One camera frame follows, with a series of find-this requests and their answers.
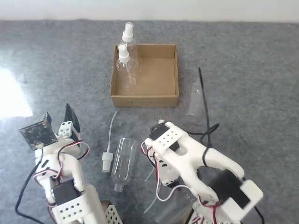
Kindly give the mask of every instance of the white plastic bracket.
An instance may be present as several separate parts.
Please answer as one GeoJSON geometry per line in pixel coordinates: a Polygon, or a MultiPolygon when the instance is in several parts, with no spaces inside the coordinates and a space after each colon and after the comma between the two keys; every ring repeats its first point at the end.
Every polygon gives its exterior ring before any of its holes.
{"type": "Polygon", "coordinates": [[[60,125],[58,135],[63,136],[65,139],[68,139],[71,137],[72,128],[74,128],[72,121],[63,122],[60,125]]]}
{"type": "Polygon", "coordinates": [[[108,224],[123,224],[114,205],[109,205],[105,211],[108,224]]]}
{"type": "Polygon", "coordinates": [[[152,142],[153,148],[157,151],[158,154],[164,154],[166,150],[179,140],[185,132],[180,128],[173,126],[168,129],[164,134],[152,142]]]}
{"type": "Polygon", "coordinates": [[[86,194],[52,209],[57,223],[70,223],[92,212],[86,194]]]}

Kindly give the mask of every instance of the wire bundle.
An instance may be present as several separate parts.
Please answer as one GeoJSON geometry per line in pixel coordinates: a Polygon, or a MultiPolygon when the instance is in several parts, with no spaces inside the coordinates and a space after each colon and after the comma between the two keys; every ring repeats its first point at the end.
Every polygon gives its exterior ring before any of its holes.
{"type": "MultiPolygon", "coordinates": [[[[39,224],[44,224],[42,221],[40,221],[40,220],[38,220],[38,219],[36,219],[36,218],[34,218],[34,217],[32,217],[32,216],[26,215],[26,214],[24,214],[24,213],[22,213],[22,212],[19,211],[19,206],[20,206],[20,204],[21,204],[21,200],[22,200],[22,198],[23,198],[23,194],[24,194],[24,191],[25,191],[25,189],[26,189],[26,187],[27,187],[27,185],[28,185],[28,183],[29,183],[29,180],[30,180],[30,178],[33,176],[33,179],[34,179],[34,180],[35,180],[35,181],[42,187],[42,185],[38,182],[37,177],[38,177],[39,175],[45,174],[45,173],[47,173],[47,172],[53,172],[53,173],[56,174],[56,176],[52,176],[52,178],[53,178],[53,179],[56,179],[56,180],[59,182],[59,179],[60,179],[60,177],[61,177],[61,175],[62,175],[62,169],[63,169],[63,164],[62,164],[62,162],[61,162],[60,159],[59,159],[60,154],[63,153],[62,151],[63,151],[64,149],[69,148],[69,147],[72,147],[72,146],[74,146],[74,145],[76,145],[76,144],[81,144],[81,143],[85,144],[85,145],[87,146],[87,149],[86,149],[86,151],[83,153],[83,155],[80,156],[80,157],[77,158],[77,159],[80,160],[80,159],[84,158],[84,157],[89,153],[89,151],[90,151],[89,145],[88,145],[87,143],[85,143],[84,141],[82,141],[82,140],[75,141],[75,142],[73,142],[73,143],[71,143],[71,144],[68,144],[68,145],[62,147],[62,148],[58,151],[58,153],[57,153],[57,159],[58,159],[58,161],[59,161],[59,166],[60,166],[59,171],[56,171],[56,170],[53,170],[53,169],[50,169],[50,168],[49,168],[49,169],[44,169],[44,170],[42,170],[42,171],[39,171],[39,172],[35,173],[36,170],[37,170],[37,168],[39,167],[39,165],[40,165],[40,164],[42,163],[42,161],[43,161],[43,148],[41,149],[41,150],[42,150],[42,156],[41,156],[39,162],[33,167],[33,169],[31,170],[31,172],[29,173],[28,177],[26,178],[26,181],[24,182],[24,184],[23,184],[23,186],[22,186],[22,189],[21,189],[20,194],[19,194],[19,197],[18,197],[18,201],[17,201],[17,203],[16,203],[16,205],[15,205],[15,208],[14,208],[15,212],[16,212],[19,216],[22,216],[22,217],[24,217],[24,218],[30,219],[30,220],[32,220],[32,221],[34,221],[34,222],[36,222],[36,223],[39,223],[39,224]]],[[[49,205],[49,204],[48,204],[48,208],[47,208],[47,209],[48,209],[48,213],[50,214],[51,218],[52,218],[53,221],[56,223],[56,221],[55,221],[55,219],[54,219],[54,217],[52,216],[51,211],[50,211],[50,207],[53,207],[53,206],[55,206],[55,205],[49,205]]]]}

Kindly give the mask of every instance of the white wire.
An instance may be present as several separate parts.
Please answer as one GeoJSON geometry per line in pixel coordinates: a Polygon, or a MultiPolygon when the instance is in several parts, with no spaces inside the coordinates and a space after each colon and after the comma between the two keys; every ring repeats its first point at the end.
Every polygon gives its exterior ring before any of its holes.
{"type": "Polygon", "coordinates": [[[114,121],[114,118],[116,116],[118,111],[115,111],[112,119],[111,119],[111,122],[110,122],[110,128],[109,128],[109,139],[108,139],[108,147],[107,147],[107,152],[109,153],[110,152],[110,139],[111,139],[111,130],[112,130],[112,124],[113,124],[113,121],[114,121]]]}
{"type": "Polygon", "coordinates": [[[141,143],[141,150],[143,151],[143,154],[144,155],[146,155],[146,152],[144,151],[144,148],[143,148],[143,145],[145,144],[145,141],[143,141],[142,143],[141,143]]]}
{"type": "Polygon", "coordinates": [[[153,168],[151,170],[151,172],[149,173],[149,175],[145,178],[144,182],[148,181],[148,179],[152,176],[153,172],[155,171],[155,168],[153,168]]]}
{"type": "Polygon", "coordinates": [[[154,198],[154,200],[153,200],[152,203],[149,205],[149,207],[148,207],[146,210],[144,210],[144,212],[143,212],[144,214],[147,213],[147,212],[150,210],[151,207],[153,207],[153,205],[154,205],[154,203],[156,202],[156,200],[157,200],[157,196],[154,198]]]}
{"type": "Polygon", "coordinates": [[[160,196],[159,196],[159,184],[160,184],[160,178],[159,178],[159,165],[158,165],[158,164],[156,165],[156,169],[157,169],[157,179],[158,179],[158,181],[157,181],[157,188],[156,188],[156,196],[157,196],[157,198],[158,198],[161,202],[166,202],[166,201],[168,201],[168,200],[172,197],[174,191],[175,191],[176,189],[178,189],[178,188],[187,188],[187,189],[189,189],[189,190],[191,191],[191,188],[189,188],[189,187],[186,186],[186,185],[178,185],[178,186],[175,186],[175,187],[171,190],[171,192],[170,192],[170,194],[168,195],[167,198],[165,198],[165,199],[160,198],[160,196]]]}

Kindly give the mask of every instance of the clear plastic bottle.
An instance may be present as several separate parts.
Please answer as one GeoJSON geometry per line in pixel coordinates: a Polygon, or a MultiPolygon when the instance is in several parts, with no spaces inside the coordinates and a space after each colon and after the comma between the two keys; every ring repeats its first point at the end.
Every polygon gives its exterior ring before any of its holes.
{"type": "Polygon", "coordinates": [[[131,58],[125,44],[118,45],[117,70],[121,86],[127,90],[136,85],[136,68],[137,62],[131,58]]]}
{"type": "Polygon", "coordinates": [[[138,49],[135,39],[133,38],[133,29],[133,23],[126,22],[125,29],[122,33],[121,43],[124,43],[127,46],[130,56],[136,60],[138,66],[138,49]]]}
{"type": "Polygon", "coordinates": [[[122,192],[123,187],[131,180],[132,169],[135,161],[137,141],[121,138],[112,168],[112,181],[114,190],[122,192]]]}

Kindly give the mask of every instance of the circuit board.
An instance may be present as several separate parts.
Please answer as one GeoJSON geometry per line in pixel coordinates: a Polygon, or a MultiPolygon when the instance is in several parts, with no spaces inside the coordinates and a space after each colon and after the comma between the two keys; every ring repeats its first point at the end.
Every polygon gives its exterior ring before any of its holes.
{"type": "Polygon", "coordinates": [[[40,149],[58,141],[47,120],[22,128],[20,132],[32,150],[40,149]]]}

